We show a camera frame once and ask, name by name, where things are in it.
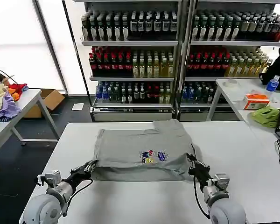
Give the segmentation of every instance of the gray t-shirt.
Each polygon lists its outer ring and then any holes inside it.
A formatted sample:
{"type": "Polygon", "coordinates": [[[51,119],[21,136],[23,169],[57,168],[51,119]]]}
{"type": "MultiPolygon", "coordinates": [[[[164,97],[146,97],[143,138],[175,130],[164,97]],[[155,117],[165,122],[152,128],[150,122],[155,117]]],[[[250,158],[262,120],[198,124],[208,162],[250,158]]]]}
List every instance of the gray t-shirt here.
{"type": "Polygon", "coordinates": [[[187,153],[192,140],[176,120],[153,122],[155,129],[101,129],[95,144],[94,180],[147,182],[191,180],[187,153]]]}

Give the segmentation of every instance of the paper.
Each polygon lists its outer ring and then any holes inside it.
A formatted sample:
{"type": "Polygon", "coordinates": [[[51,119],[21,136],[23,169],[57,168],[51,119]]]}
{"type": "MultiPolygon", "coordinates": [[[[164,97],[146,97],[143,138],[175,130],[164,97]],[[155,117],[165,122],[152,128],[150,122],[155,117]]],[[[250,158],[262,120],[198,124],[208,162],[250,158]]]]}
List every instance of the paper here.
{"type": "Polygon", "coordinates": [[[72,111],[80,111],[83,109],[84,104],[80,103],[80,104],[74,104],[73,108],[71,109],[72,111]]]}

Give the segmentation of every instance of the cardboard box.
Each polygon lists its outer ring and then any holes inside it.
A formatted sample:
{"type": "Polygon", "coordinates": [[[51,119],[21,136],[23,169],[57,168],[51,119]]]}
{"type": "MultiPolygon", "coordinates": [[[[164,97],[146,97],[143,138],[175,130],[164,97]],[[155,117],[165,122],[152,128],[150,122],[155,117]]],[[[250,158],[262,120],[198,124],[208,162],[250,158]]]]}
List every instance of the cardboard box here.
{"type": "Polygon", "coordinates": [[[265,107],[269,102],[266,95],[247,94],[244,98],[244,110],[258,110],[265,107]]]}
{"type": "MultiPolygon", "coordinates": [[[[63,100],[64,96],[57,90],[41,89],[41,97],[49,112],[54,110],[63,100]]],[[[42,112],[38,105],[34,105],[24,116],[25,118],[41,118],[42,112]]]]}

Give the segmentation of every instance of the orange box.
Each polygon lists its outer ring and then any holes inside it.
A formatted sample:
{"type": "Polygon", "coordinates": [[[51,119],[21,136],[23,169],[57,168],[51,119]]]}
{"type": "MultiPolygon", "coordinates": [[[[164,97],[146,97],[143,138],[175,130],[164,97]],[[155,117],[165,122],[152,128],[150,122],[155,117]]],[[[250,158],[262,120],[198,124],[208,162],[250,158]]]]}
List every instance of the orange box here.
{"type": "Polygon", "coordinates": [[[244,98],[244,110],[258,110],[265,107],[269,102],[266,95],[246,94],[244,98]]]}

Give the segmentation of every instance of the green cloth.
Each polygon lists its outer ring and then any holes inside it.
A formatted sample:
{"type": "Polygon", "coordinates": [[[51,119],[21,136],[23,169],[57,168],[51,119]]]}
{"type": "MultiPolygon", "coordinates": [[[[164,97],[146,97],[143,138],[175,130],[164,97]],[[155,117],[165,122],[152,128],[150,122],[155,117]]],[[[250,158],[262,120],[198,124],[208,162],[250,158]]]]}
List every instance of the green cloth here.
{"type": "Polygon", "coordinates": [[[250,115],[253,120],[262,124],[262,126],[275,128],[278,123],[279,113],[279,109],[266,106],[250,113],[250,115]]]}

